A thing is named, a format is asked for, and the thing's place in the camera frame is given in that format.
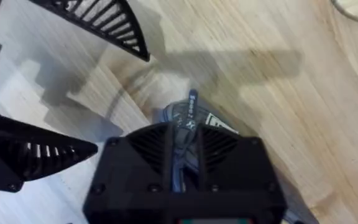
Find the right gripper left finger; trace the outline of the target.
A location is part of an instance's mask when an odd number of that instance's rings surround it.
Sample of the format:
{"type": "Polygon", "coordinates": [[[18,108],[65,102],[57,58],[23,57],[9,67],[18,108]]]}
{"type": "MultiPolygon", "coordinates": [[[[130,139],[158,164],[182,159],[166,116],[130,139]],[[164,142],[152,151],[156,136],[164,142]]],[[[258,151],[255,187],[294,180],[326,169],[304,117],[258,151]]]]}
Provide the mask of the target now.
{"type": "Polygon", "coordinates": [[[125,194],[177,198],[172,190],[173,124],[158,123],[105,145],[87,199],[121,198],[125,194]]]}

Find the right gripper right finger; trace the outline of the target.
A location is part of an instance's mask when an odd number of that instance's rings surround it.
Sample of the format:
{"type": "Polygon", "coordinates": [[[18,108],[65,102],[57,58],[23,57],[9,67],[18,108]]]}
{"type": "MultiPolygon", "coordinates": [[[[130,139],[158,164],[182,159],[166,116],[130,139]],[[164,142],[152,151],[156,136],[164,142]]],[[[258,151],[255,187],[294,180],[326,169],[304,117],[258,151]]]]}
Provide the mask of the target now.
{"type": "Polygon", "coordinates": [[[284,198],[261,138],[207,124],[178,131],[178,194],[284,198]]]}

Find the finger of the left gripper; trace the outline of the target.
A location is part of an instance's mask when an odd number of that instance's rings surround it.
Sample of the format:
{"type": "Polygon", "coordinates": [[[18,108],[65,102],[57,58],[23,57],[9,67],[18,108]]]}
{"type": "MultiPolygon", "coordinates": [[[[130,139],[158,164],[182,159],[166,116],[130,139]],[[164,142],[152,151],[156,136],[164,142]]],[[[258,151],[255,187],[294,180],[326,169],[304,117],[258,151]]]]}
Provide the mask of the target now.
{"type": "Polygon", "coordinates": [[[140,24],[126,0],[31,0],[32,3],[148,62],[140,24]]]}
{"type": "Polygon", "coordinates": [[[0,114],[0,191],[18,192],[95,155],[96,144],[0,114]]]}

